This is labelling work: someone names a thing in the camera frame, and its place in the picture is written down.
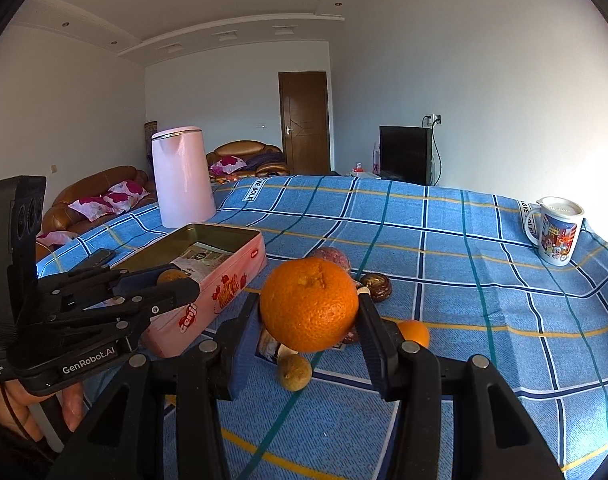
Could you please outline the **person's left hand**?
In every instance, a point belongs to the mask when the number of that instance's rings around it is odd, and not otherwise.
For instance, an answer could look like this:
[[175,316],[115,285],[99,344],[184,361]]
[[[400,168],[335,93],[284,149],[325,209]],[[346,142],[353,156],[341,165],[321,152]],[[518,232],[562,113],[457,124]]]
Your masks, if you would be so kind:
[[[69,430],[77,430],[84,417],[84,386],[81,382],[61,391],[62,416]],[[44,434],[30,411],[30,406],[39,404],[48,396],[32,396],[17,381],[0,382],[0,424],[21,437],[39,441]]]

